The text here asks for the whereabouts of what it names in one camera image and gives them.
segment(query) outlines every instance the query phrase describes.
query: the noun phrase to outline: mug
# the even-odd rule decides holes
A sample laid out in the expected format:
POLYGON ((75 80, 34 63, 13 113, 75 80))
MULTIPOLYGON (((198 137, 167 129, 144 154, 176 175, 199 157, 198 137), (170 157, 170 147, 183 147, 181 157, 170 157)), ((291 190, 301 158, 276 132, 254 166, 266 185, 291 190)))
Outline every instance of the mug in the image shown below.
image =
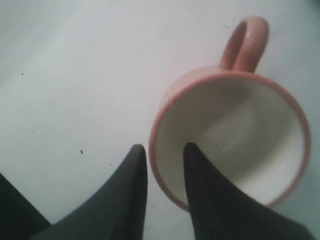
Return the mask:
POLYGON ((149 139, 151 169, 169 199, 186 211, 188 142, 240 190, 269 207, 287 197, 306 170, 311 135, 304 111, 286 89, 254 73, 268 35, 263 18, 242 20, 219 67, 186 73, 162 99, 149 139))

